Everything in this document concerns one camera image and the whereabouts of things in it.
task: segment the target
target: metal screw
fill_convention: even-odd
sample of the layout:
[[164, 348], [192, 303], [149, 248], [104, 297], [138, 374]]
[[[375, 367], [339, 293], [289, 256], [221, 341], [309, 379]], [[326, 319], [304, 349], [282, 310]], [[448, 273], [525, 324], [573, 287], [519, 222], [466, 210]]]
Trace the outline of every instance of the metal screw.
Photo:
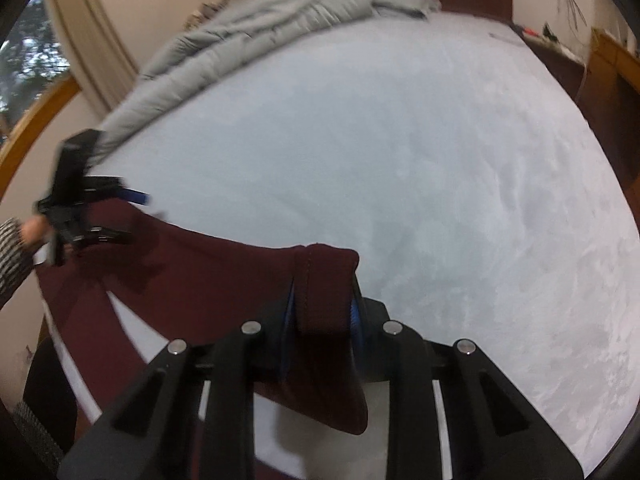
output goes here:
[[397, 321], [387, 321], [382, 326], [382, 330], [389, 335], [398, 335], [402, 332], [402, 323], [398, 323]]
[[169, 351], [169, 354], [178, 355], [187, 349], [187, 343], [184, 339], [174, 339], [166, 349]]
[[461, 339], [460, 341], [458, 341], [456, 347], [458, 348], [459, 352], [462, 352], [466, 355], [471, 355], [476, 351], [476, 343], [474, 343], [473, 341], [469, 341], [469, 339]]
[[241, 330], [242, 330], [242, 333], [245, 335], [253, 335], [253, 334], [257, 334], [258, 332], [260, 332], [260, 330], [262, 330], [262, 325], [257, 321], [245, 321], [242, 324]]

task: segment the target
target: window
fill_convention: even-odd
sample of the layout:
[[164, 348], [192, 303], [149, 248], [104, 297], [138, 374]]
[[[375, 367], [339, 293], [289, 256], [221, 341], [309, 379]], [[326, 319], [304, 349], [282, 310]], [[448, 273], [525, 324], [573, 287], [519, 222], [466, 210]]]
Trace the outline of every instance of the window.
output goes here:
[[0, 46], [2, 142], [33, 102], [68, 68], [44, 0], [30, 0]]

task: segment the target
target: garment sleeve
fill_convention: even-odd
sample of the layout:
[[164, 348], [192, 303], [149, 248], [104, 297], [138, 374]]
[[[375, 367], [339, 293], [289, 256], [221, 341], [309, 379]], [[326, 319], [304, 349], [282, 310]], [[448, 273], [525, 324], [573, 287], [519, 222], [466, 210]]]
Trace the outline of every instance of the garment sleeve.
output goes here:
[[0, 308], [33, 270], [33, 255], [20, 237], [20, 221], [15, 218], [0, 225]]

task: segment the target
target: white bed sheet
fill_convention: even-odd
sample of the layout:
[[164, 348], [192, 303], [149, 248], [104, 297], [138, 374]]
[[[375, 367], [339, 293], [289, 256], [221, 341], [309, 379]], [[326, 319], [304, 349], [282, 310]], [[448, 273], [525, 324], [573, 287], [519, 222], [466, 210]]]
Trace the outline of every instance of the white bed sheet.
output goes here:
[[[442, 13], [305, 38], [94, 174], [151, 193], [183, 228], [357, 250], [366, 296], [425, 338], [474, 339], [585, 473], [636, 408], [633, 217], [577, 107], [501, 24]], [[259, 399], [258, 457], [302, 478], [383, 478], [387, 397], [367, 395], [360, 440]]]

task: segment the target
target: curtain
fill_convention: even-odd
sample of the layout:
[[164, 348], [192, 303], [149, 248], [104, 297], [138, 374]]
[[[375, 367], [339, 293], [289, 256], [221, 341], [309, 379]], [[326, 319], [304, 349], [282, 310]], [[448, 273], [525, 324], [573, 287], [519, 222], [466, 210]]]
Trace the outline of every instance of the curtain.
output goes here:
[[133, 88], [138, 67], [100, 0], [45, 0], [70, 70], [95, 112], [104, 117]]

